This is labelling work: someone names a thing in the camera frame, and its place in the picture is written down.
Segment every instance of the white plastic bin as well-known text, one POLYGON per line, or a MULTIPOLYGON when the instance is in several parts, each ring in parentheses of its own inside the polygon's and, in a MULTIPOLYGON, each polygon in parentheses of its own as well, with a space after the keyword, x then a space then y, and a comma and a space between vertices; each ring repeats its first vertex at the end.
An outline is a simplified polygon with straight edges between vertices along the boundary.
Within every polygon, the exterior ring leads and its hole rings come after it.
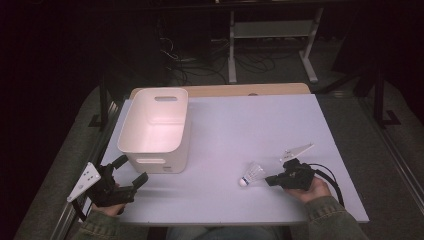
POLYGON ((180 173, 190 143, 188 93, 182 88, 139 91, 128 110, 118 148, 137 172, 180 173))

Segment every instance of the sleeve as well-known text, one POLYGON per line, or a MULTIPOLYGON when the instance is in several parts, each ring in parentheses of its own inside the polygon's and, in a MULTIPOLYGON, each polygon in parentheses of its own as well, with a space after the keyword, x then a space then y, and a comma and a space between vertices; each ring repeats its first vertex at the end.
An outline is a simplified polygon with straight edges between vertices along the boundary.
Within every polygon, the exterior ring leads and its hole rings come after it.
POLYGON ((72 239, 119 239, 119 218, 92 210, 72 239))
POLYGON ((368 239, 355 218, 334 197, 320 197, 305 204, 309 239, 368 239))

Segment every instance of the table surface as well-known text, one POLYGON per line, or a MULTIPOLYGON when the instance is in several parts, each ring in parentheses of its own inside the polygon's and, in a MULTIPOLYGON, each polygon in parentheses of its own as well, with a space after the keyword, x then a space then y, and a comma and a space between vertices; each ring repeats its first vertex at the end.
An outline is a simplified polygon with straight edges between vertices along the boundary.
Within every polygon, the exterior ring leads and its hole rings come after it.
MULTIPOLYGON (((280 158, 284 150, 311 142, 315 146, 299 160, 330 168, 346 209, 357 221, 369 221, 316 97, 309 94, 306 85, 185 88, 192 118, 187 167, 180 174, 149 174, 149 181, 121 215, 122 222, 149 226, 304 222, 302 204, 280 187, 268 187, 265 181, 259 181, 242 188, 238 180, 252 161, 265 166, 268 175, 282 172, 280 158), (259 96, 245 96, 251 93, 259 96)), ((103 165, 122 155, 117 141, 130 105, 131 100, 127 100, 122 108, 103 165)), ((114 172, 121 186, 131 185, 138 175, 130 163, 114 172)))

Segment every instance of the hand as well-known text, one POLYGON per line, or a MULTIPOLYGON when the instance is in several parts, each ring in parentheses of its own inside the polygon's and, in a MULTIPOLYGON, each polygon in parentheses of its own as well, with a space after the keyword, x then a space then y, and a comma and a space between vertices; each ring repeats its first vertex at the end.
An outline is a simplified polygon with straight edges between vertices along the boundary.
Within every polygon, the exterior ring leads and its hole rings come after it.
POLYGON ((307 203, 319 197, 332 196, 327 183, 321 178, 314 177, 308 191, 300 189, 284 189, 288 194, 307 203))
POLYGON ((103 212, 104 214, 111 216, 111 217, 115 217, 116 215, 118 215, 119 211, 121 211, 121 209, 125 208, 125 203, 123 204, 117 204, 117 205, 113 205, 110 207, 97 207, 96 204, 93 203, 93 210, 99 211, 99 212, 103 212))

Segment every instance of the cable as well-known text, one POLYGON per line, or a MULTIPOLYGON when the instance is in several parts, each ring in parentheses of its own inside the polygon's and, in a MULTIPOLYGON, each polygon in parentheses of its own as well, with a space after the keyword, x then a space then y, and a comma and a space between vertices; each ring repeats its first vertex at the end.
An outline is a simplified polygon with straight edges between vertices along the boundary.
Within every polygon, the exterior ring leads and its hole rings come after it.
POLYGON ((321 165, 321 164, 317 164, 317 163, 311 163, 311 164, 308 164, 308 165, 309 166, 319 166, 319 167, 327 169, 327 171, 331 174, 331 176, 333 176, 334 182, 337 182, 336 177, 334 176, 333 172, 329 168, 327 168, 326 166, 321 165))

